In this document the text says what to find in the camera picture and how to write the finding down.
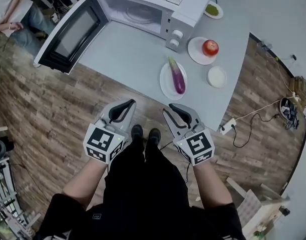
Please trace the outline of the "green food pile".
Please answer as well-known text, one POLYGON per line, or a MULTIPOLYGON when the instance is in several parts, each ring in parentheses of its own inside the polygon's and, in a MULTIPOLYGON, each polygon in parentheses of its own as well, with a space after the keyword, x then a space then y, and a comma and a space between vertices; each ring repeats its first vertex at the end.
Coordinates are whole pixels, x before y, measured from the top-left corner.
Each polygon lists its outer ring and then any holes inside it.
POLYGON ((212 16, 217 16, 219 14, 217 7, 212 4, 207 5, 205 12, 212 16))

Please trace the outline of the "purple eggplant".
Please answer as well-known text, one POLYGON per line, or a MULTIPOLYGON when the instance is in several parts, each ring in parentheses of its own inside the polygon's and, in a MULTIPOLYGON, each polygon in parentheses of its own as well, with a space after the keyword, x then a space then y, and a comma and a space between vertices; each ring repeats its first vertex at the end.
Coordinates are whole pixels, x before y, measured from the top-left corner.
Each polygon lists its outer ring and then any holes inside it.
POLYGON ((186 84, 183 77, 183 74, 177 64, 177 62, 172 58, 168 57, 168 63, 171 69, 174 87, 178 94, 184 94, 186 91, 186 84))

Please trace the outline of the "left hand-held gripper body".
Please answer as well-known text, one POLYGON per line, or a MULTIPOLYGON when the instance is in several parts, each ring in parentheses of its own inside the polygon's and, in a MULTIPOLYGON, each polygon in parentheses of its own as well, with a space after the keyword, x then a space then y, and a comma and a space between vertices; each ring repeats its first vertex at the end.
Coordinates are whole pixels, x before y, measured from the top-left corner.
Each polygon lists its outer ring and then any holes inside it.
POLYGON ((105 164, 111 163, 129 138, 128 127, 127 118, 117 122, 101 116, 94 124, 89 125, 86 132, 83 141, 86 155, 105 164))

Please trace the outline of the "white wooden frame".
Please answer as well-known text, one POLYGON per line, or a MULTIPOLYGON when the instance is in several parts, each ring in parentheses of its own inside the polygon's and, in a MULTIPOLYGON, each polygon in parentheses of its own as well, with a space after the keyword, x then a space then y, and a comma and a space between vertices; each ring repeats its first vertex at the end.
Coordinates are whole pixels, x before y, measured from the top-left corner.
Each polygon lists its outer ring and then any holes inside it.
MULTIPOLYGON (((248 190, 244 190, 232 178, 227 177, 226 182, 243 198, 248 190)), ((289 197, 282 197, 265 184, 260 184, 253 191, 261 201, 262 207, 254 215, 254 217, 242 227, 243 235, 246 240, 264 240, 265 231, 271 229, 271 226, 283 216, 283 212, 287 211, 287 205, 290 202, 289 197)))

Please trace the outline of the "person's left forearm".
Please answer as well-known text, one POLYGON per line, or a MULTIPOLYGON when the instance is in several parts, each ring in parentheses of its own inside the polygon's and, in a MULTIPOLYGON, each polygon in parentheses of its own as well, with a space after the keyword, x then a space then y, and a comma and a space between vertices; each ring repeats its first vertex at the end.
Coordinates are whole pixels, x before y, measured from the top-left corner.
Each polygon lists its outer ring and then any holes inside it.
POLYGON ((63 188, 63 194, 73 198, 84 209, 90 204, 107 164, 89 159, 85 166, 63 188))

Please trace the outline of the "red apple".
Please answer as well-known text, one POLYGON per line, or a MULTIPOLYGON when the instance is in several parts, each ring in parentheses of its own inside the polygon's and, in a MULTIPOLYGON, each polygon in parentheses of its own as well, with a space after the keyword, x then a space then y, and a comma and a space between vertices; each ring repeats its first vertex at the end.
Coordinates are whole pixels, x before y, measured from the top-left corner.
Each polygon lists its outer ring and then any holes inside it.
POLYGON ((213 57, 218 54, 219 46, 215 41, 208 39, 203 43, 202 51, 204 55, 213 57))

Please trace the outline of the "white pegboard panel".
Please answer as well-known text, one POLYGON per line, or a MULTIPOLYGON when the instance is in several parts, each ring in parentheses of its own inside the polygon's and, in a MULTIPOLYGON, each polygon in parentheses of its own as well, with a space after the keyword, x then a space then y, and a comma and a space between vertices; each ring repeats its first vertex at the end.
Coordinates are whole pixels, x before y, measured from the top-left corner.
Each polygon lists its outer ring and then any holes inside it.
POLYGON ((261 207, 261 201, 255 195, 255 193, 252 190, 248 190, 244 200, 237 208, 241 226, 245 227, 261 207))

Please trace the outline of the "person's left shoe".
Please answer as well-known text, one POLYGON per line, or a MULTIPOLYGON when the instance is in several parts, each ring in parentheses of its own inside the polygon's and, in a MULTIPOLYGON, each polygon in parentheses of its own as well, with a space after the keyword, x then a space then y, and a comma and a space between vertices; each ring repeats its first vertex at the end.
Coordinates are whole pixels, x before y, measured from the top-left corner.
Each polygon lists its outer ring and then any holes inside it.
POLYGON ((136 124, 131 129, 132 143, 143 143, 143 129, 139 124, 136 124))

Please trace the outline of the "grey table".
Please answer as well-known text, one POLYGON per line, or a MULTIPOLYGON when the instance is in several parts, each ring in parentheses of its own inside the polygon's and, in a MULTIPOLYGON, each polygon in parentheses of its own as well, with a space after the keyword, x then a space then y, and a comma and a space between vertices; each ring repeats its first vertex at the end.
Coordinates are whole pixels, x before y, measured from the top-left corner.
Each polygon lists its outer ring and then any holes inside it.
POLYGON ((174 52, 161 38, 114 21, 96 36, 79 63, 167 105, 171 100, 161 90, 160 72, 172 57, 183 66, 188 80, 179 103, 194 109, 208 128, 217 130, 235 89, 250 32, 248 14, 238 0, 218 2, 223 17, 216 20, 203 16, 193 36, 218 43, 213 65, 226 72, 221 88, 208 83, 210 66, 196 63, 188 51, 174 52))

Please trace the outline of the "round black device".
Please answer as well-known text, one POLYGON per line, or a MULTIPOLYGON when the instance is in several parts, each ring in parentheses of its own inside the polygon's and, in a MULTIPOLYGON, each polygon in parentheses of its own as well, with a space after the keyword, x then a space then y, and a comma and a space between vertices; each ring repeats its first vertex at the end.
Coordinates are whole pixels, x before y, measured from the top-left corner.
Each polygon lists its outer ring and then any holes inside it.
POLYGON ((279 102, 279 110, 283 115, 290 114, 290 111, 293 110, 294 105, 289 98, 283 97, 279 102))

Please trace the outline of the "brown cardboard box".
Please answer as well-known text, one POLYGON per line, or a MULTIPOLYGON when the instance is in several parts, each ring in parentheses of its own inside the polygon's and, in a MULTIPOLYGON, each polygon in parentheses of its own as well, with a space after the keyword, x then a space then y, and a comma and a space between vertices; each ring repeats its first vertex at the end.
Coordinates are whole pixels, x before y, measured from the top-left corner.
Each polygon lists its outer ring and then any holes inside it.
POLYGON ((289 86, 291 91, 298 96, 298 103, 304 108, 306 106, 306 79, 296 76, 290 79, 289 86))

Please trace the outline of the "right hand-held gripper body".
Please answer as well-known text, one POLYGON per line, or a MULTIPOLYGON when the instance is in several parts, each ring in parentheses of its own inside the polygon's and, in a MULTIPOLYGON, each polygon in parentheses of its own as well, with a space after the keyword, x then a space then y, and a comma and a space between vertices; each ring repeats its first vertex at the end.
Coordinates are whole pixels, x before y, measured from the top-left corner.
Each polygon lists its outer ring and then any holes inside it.
POLYGON ((215 146, 209 129, 201 122, 173 139, 178 152, 196 166, 214 156, 215 146))

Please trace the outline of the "person's right shoe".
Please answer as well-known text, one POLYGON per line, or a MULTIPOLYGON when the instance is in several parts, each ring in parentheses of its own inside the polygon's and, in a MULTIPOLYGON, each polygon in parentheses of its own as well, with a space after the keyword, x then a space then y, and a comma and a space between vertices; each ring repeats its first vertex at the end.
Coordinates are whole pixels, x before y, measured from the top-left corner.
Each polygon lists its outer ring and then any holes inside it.
POLYGON ((157 128, 151 129, 148 135, 148 142, 158 146, 160 143, 160 140, 161 140, 160 130, 157 128))

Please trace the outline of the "tangled electronics pile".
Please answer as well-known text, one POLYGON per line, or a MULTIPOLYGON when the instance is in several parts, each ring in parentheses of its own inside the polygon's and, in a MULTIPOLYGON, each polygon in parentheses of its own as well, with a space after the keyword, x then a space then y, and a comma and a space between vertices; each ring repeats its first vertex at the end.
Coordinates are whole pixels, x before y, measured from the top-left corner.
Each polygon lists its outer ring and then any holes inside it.
POLYGON ((284 115, 286 118, 285 129, 289 130, 291 128, 297 129, 299 120, 297 119, 297 110, 285 110, 284 115))

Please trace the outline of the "person's black shirt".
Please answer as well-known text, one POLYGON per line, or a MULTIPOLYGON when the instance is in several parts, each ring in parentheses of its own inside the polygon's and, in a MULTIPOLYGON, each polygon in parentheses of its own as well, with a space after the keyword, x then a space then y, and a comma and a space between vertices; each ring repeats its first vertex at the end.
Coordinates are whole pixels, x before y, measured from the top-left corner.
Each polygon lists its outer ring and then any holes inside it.
POLYGON ((204 210, 148 201, 121 199, 84 210, 73 198, 55 194, 33 240, 246 240, 233 203, 204 210))

